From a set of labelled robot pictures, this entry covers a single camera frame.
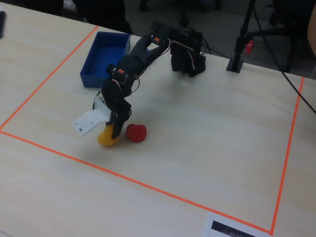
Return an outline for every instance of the white paper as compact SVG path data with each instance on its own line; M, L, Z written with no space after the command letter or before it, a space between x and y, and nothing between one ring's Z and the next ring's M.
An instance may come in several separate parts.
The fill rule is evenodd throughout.
M247 233L249 235L253 235L255 237L271 237L268 233L262 232L260 230L257 230L255 228L252 228L252 227L247 226L247 225L244 225L240 222L234 221L234 220L226 218L224 216L215 214L213 212L209 212L209 214L207 215L207 219L205 221L205 225L204 225L201 237L229 237L226 234L223 234L221 232L213 230L212 229L213 221L217 221L217 222L222 223L226 226L232 227L236 230L245 232L245 233Z

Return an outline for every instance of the red clip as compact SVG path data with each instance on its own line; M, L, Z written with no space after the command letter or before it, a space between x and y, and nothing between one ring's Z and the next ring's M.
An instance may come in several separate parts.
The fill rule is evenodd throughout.
M250 54L253 47L253 40L250 40L249 43L245 44L246 53Z

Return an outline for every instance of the paper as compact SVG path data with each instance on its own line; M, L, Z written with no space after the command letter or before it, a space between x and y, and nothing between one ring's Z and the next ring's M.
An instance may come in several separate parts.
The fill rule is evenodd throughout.
M201 237L270 237L269 234L210 212Z

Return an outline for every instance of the wooden table surface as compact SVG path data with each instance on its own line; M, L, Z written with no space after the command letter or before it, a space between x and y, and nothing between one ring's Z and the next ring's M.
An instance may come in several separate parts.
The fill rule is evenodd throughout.
M94 37L112 30L1 5L0 236L200 236L209 211L313 236L315 115L280 72L207 55L191 79L164 54L128 97L123 131L144 124L146 140L103 148L104 126L71 123L97 92L79 76ZM288 76L316 106L316 83Z

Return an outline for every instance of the robotic arm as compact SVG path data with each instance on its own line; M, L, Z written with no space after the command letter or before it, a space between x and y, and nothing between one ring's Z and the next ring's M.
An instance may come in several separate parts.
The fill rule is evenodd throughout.
M106 122L106 125L113 125L112 139L116 139L131 115L131 105L125 97L131 95L134 82L169 48L173 71L188 73L192 77L203 72L205 56L200 54L202 40L203 36L200 32L190 30L185 34L155 21L151 33L141 37L132 51L123 56L116 66L110 64L107 67L110 76L104 81L100 90L104 104L98 99L94 102L97 109L102 112L86 112L73 123L73 126L84 135L98 123ZM157 47L147 50L151 43L156 44Z

